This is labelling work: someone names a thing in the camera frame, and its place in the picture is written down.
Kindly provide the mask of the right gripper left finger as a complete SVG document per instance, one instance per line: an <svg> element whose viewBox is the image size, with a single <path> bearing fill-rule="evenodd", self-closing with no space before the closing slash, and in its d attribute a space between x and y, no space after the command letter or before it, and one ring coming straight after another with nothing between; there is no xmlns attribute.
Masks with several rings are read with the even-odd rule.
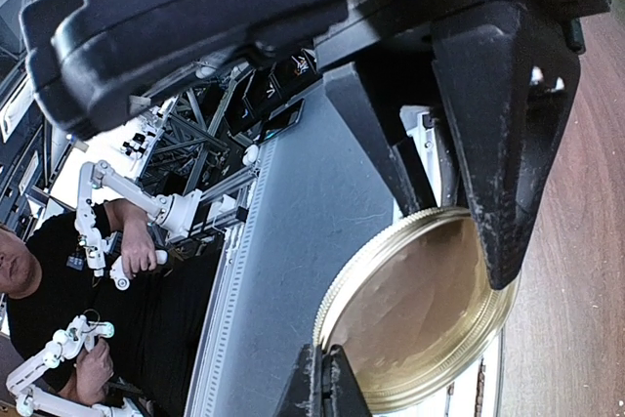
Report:
<svg viewBox="0 0 625 417"><path fill-rule="evenodd" d="M305 344L292 366L275 411L277 417L321 415L321 365L320 346Z"/></svg>

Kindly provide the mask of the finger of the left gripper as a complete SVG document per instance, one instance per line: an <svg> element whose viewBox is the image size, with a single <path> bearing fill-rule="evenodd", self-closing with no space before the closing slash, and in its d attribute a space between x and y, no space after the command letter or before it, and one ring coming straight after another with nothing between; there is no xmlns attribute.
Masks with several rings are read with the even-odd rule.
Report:
<svg viewBox="0 0 625 417"><path fill-rule="evenodd" d="M515 280L570 115L580 61L534 0L442 0L443 107L492 288Z"/></svg>
<svg viewBox="0 0 625 417"><path fill-rule="evenodd" d="M438 205L413 139L400 118L408 74L362 57L324 72L329 101L373 164L404 216Z"/></svg>

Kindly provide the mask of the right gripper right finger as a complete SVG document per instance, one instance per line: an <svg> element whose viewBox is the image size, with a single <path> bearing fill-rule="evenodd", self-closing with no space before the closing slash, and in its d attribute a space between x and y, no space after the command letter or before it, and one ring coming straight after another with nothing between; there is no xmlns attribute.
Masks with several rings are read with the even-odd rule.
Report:
<svg viewBox="0 0 625 417"><path fill-rule="evenodd" d="M342 346L332 346L322 359L322 415L372 416Z"/></svg>

